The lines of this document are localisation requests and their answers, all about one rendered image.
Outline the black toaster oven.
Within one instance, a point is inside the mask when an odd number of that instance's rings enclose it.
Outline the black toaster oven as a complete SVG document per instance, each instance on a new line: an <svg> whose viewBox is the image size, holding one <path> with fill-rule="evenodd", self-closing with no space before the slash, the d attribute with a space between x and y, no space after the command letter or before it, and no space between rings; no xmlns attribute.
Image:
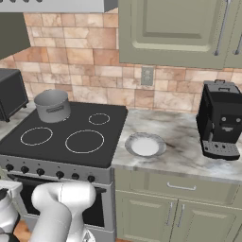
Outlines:
<svg viewBox="0 0 242 242"><path fill-rule="evenodd" d="M21 71L0 68L0 121L9 122L27 103L28 97Z"/></svg>

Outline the grey wall socket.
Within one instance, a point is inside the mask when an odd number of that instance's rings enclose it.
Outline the grey wall socket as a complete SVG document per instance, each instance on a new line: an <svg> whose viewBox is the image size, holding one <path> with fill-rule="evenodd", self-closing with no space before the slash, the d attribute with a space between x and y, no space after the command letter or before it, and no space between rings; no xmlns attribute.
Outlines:
<svg viewBox="0 0 242 242"><path fill-rule="evenodd" d="M153 74L154 74L154 68L153 67L142 67L141 72L141 84L146 86L152 86L153 85Z"/></svg>

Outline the white plate with grey rim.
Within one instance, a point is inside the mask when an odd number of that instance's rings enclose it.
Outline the white plate with grey rim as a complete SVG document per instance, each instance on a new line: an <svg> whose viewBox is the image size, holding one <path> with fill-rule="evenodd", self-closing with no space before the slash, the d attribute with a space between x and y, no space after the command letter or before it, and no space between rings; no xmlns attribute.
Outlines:
<svg viewBox="0 0 242 242"><path fill-rule="evenodd" d="M162 155L166 150L166 143L157 134L136 132L127 139L125 148L132 155L151 158Z"/></svg>

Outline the wide green wall cupboard door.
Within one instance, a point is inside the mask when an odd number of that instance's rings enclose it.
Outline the wide green wall cupboard door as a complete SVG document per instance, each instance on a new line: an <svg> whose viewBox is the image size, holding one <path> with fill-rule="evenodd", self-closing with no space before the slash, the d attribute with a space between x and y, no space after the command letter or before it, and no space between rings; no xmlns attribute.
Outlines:
<svg viewBox="0 0 242 242"><path fill-rule="evenodd" d="M214 56L225 0L119 0L119 60L221 69L225 29Z"/></svg>

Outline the grey metal pot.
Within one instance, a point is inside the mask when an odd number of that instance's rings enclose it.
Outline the grey metal pot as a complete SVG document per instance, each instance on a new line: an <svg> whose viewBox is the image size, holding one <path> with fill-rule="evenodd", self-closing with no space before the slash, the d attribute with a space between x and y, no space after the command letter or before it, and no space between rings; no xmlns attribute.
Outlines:
<svg viewBox="0 0 242 242"><path fill-rule="evenodd" d="M63 90L45 90L35 96L34 103L44 123L58 123L71 114L68 94Z"/></svg>

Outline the black oven door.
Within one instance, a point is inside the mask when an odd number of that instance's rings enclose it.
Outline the black oven door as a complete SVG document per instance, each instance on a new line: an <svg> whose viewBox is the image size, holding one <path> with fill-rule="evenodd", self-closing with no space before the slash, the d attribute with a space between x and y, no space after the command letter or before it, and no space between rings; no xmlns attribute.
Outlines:
<svg viewBox="0 0 242 242"><path fill-rule="evenodd" d="M40 178L25 177L12 174L16 177L33 179L35 181L55 181L45 180ZM101 187L107 190L106 193L96 193L94 204L83 212L84 224L91 230L92 233L101 232L102 234L113 234L115 231L115 219L113 209L113 186L112 182L101 184L93 182L94 187ZM40 212L34 208L31 202L31 195L36 186L23 184L23 190L20 197L17 199L21 207L22 219L26 222L29 230L32 232L36 225L37 218Z"/></svg>

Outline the black hob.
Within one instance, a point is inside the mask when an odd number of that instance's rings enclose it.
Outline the black hob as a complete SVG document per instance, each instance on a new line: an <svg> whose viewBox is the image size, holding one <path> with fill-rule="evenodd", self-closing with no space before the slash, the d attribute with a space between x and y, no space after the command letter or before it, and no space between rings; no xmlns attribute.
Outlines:
<svg viewBox="0 0 242 242"><path fill-rule="evenodd" d="M2 141L0 154L63 164L107 168L123 129L124 106L72 102L70 116L48 124L36 112Z"/></svg>

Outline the green drawer front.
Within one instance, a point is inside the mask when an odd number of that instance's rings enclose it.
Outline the green drawer front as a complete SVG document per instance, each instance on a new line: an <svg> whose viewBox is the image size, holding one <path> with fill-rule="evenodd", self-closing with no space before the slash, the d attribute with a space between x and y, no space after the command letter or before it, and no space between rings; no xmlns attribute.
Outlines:
<svg viewBox="0 0 242 242"><path fill-rule="evenodd" d="M121 168L114 170L115 191L124 191L149 196L173 199L193 200L242 208L242 190L239 184L179 177L175 175L155 174L146 171L131 171ZM197 187L196 191L187 191L167 187L172 185Z"/></svg>

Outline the green base cupboard door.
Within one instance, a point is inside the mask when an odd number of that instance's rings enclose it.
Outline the green base cupboard door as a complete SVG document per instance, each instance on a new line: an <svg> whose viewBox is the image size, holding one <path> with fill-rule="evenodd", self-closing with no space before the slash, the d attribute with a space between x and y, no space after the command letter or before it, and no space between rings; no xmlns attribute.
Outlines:
<svg viewBox="0 0 242 242"><path fill-rule="evenodd" d="M170 202L173 208L166 226ZM115 191L117 237L132 242L169 242L177 200Z"/></svg>
<svg viewBox="0 0 242 242"><path fill-rule="evenodd" d="M181 226L177 223L185 204ZM235 242L242 231L242 209L179 200L170 242Z"/></svg>

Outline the dark green wall cupboard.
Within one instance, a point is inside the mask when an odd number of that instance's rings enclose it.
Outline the dark green wall cupboard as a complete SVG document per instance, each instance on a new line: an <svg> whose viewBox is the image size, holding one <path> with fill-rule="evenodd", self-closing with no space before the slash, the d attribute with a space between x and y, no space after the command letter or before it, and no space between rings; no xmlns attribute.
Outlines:
<svg viewBox="0 0 242 242"><path fill-rule="evenodd" d="M0 60L30 47L23 13L0 13Z"/></svg>

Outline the grey range hood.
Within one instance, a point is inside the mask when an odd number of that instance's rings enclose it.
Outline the grey range hood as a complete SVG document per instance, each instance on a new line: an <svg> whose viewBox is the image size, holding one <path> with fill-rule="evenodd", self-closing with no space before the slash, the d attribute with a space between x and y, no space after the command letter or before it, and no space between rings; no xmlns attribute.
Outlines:
<svg viewBox="0 0 242 242"><path fill-rule="evenodd" d="M0 0L0 12L104 13L118 0Z"/></svg>

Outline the narrow green wall cupboard door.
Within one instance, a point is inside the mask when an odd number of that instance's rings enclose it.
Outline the narrow green wall cupboard door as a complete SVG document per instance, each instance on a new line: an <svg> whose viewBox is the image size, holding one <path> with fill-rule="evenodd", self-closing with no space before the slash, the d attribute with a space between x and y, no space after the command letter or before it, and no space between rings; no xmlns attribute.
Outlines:
<svg viewBox="0 0 242 242"><path fill-rule="evenodd" d="M241 68L242 69L242 43L239 55L234 55L233 52L237 48L238 41L242 32L242 0L239 0L239 5L236 9L235 20L233 24L233 32L230 38L227 56L224 62L225 68Z"/></svg>

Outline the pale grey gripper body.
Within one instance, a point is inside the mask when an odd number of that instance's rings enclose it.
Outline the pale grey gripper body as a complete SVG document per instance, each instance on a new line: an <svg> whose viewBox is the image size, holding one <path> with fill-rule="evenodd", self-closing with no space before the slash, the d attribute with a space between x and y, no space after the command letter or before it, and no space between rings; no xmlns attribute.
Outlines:
<svg viewBox="0 0 242 242"><path fill-rule="evenodd" d="M6 188L9 196L16 198L23 189L23 185L19 181L0 181L0 189Z"/></svg>

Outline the black coffee machine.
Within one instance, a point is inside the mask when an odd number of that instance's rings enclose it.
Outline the black coffee machine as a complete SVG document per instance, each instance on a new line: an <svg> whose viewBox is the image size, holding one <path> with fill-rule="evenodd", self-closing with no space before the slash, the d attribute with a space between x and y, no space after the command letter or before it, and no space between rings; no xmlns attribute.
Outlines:
<svg viewBox="0 0 242 242"><path fill-rule="evenodd" d="M204 156L234 161L242 133L242 93L233 82L205 80L196 116Z"/></svg>

